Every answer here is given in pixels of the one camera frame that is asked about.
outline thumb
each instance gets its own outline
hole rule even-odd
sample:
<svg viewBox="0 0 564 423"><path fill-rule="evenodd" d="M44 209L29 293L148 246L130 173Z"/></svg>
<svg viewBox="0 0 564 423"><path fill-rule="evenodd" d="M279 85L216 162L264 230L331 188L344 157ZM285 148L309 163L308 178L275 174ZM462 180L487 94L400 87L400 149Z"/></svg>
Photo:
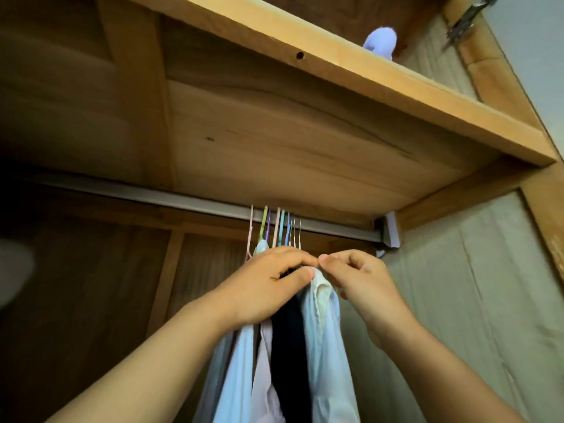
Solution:
<svg viewBox="0 0 564 423"><path fill-rule="evenodd" d="M309 284L315 276L311 267L302 267L292 274L279 279L277 283L283 291L284 303L295 295L300 289Z"/></svg>
<svg viewBox="0 0 564 423"><path fill-rule="evenodd" d="M346 287L347 281L358 273L356 268L345 264L334 256L328 256L326 254L319 256L319 265L344 287Z"/></svg>

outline closet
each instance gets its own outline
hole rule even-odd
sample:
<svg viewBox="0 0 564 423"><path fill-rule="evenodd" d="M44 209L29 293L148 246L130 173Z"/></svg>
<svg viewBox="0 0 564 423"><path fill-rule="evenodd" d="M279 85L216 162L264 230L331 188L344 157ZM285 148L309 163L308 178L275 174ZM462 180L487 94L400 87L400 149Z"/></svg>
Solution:
<svg viewBox="0 0 564 423"><path fill-rule="evenodd" d="M303 218L314 255L375 253L386 214L401 233L521 189L564 271L564 199L537 185L560 156L511 69L472 66L497 56L479 19L458 52L440 47L469 4L0 0L0 240L32 256L0 309L0 419L43 421L240 267L249 220L233 213L251 205ZM362 48L379 26L394 62ZM362 360L378 351L342 306L369 421Z"/></svg>

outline finger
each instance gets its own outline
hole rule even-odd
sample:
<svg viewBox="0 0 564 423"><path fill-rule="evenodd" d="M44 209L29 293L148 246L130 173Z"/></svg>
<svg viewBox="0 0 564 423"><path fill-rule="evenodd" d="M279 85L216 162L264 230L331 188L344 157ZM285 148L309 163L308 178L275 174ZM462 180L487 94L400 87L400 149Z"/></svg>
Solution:
<svg viewBox="0 0 564 423"><path fill-rule="evenodd" d="M358 270L349 266L339 258L326 254L319 256L319 264L330 275L332 275L344 287L347 281L358 274Z"/></svg>
<svg viewBox="0 0 564 423"><path fill-rule="evenodd" d="M331 256L338 258L345 264L349 264L360 270L370 259L375 258L366 252L359 251L358 249L349 249L347 251L335 252Z"/></svg>
<svg viewBox="0 0 564 423"><path fill-rule="evenodd" d="M297 266L319 267L319 261L314 256L301 249L293 248L276 255L276 270L282 274L289 268Z"/></svg>
<svg viewBox="0 0 564 423"><path fill-rule="evenodd" d="M315 276L315 271L311 267L302 267L292 274L276 281L277 288L280 289L280 298L283 299L280 305L286 303L300 289L309 284Z"/></svg>

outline blurry object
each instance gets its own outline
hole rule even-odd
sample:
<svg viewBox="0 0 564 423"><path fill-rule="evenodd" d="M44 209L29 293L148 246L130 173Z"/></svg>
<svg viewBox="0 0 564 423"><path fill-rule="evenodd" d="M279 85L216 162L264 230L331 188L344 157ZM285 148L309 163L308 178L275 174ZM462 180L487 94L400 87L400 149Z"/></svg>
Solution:
<svg viewBox="0 0 564 423"><path fill-rule="evenodd" d="M474 19L476 19L476 16L478 16L486 7L493 6L496 1L497 0L482 0L472 4L472 6L464 12L462 17L447 31L449 44L453 44L461 40L461 38L474 25L473 22Z"/></svg>
<svg viewBox="0 0 564 423"><path fill-rule="evenodd" d="M0 239L0 308L18 295L34 268L33 253L29 248Z"/></svg>
<svg viewBox="0 0 564 423"><path fill-rule="evenodd" d="M398 36L393 28L380 27L370 33L362 47L391 61L397 42Z"/></svg>

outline metal rod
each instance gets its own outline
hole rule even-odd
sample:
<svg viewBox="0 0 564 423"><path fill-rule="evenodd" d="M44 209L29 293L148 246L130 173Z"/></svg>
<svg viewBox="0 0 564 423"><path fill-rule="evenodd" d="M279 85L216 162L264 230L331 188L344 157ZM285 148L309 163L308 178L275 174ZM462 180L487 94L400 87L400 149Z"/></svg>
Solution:
<svg viewBox="0 0 564 423"><path fill-rule="evenodd" d="M115 197L145 204L173 207L203 214L242 220L249 219L248 206L226 204L214 200L152 190L137 185L123 184L78 174L68 174L50 169L11 165L9 169L3 169L3 171L7 177L51 187L97 194L98 196ZM253 211L253 221L260 223L262 221L262 213L262 208L255 209ZM382 241L382 234L379 231L362 230L311 218L300 218L300 222L301 229L304 231L368 242Z"/></svg>

